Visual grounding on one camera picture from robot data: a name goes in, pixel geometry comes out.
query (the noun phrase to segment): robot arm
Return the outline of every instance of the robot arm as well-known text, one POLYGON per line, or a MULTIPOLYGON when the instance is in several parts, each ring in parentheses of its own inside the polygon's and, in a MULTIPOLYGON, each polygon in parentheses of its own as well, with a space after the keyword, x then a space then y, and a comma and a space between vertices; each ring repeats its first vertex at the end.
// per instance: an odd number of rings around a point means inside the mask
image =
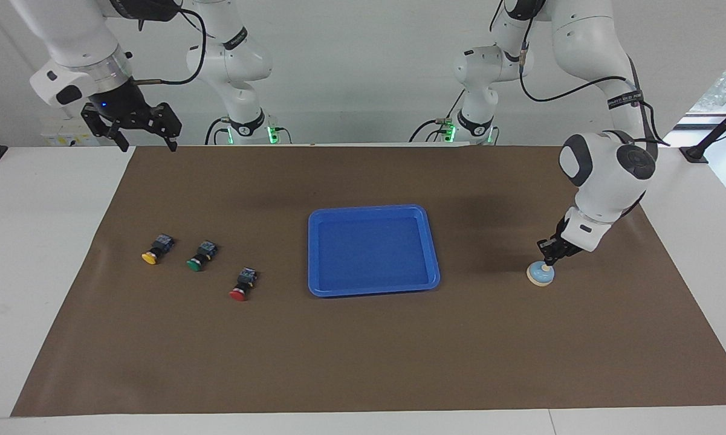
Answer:
POLYGON ((121 129, 142 129, 164 138, 172 151, 182 127, 166 103, 150 107, 131 77, 131 67, 105 16, 169 21, 180 8, 172 0, 11 0, 34 34, 45 42, 51 60, 30 79, 51 107, 87 98, 81 116, 95 136, 105 136, 126 151, 121 129))
MULTIPOLYGON (((249 36, 234 0, 194 0, 211 39, 200 79, 224 102, 235 143, 262 144, 273 141, 269 115, 261 108, 258 94, 247 82, 271 75, 271 55, 249 36)), ((196 69, 197 48, 188 53, 188 67, 196 69)))
POLYGON ((531 265, 528 276, 547 285, 553 264, 594 251, 612 224, 638 204, 655 173, 658 146, 641 105, 636 70, 617 38, 611 0, 504 0, 504 11, 493 23, 495 45, 465 52, 458 62, 455 73, 468 99, 456 116, 457 137, 482 141, 489 133, 496 106, 491 83, 520 79, 523 85, 529 71, 525 38, 535 17, 551 21, 559 67, 602 89, 614 125, 573 135, 562 147, 559 164, 578 193, 556 233, 537 243, 544 261, 531 265))

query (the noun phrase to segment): brown mat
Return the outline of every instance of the brown mat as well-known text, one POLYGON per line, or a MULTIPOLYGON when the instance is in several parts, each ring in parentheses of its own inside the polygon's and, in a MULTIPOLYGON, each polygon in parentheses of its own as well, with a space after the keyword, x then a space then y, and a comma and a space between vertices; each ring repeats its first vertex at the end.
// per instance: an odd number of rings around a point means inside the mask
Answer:
POLYGON ((13 416, 726 404, 726 355, 642 210, 525 276, 575 193, 554 148, 136 151, 13 416), (421 204, 442 283, 321 300, 308 215, 421 204), (140 254, 178 239, 161 265, 140 254), (205 272, 184 264, 222 245, 205 272), (243 266, 250 301, 227 294, 243 266))

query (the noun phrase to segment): yellow cap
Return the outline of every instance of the yellow cap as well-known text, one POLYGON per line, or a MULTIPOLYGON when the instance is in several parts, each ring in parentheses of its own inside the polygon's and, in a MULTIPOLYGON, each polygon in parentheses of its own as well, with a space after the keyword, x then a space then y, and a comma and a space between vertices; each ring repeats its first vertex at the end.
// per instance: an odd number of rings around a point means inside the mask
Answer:
POLYGON ((142 254, 142 259, 144 259, 147 264, 156 264, 156 256, 153 253, 142 254))

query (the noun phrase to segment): red cap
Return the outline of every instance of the red cap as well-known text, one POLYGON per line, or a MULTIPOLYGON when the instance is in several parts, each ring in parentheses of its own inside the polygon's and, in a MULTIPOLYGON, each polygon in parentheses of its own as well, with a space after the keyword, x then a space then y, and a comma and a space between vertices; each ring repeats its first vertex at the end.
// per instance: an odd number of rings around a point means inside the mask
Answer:
POLYGON ((233 289, 228 294, 233 297, 233 299, 238 300, 239 302, 244 302, 247 300, 247 297, 244 295, 244 290, 242 289, 233 289))

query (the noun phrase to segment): blue plastic tray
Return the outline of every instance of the blue plastic tray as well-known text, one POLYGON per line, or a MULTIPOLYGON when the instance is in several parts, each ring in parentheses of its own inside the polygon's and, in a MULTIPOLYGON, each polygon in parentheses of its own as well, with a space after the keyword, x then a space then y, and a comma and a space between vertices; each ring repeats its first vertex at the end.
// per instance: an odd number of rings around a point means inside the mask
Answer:
POLYGON ((427 212, 418 205, 316 210, 308 265, 318 297, 416 292, 441 281, 427 212))

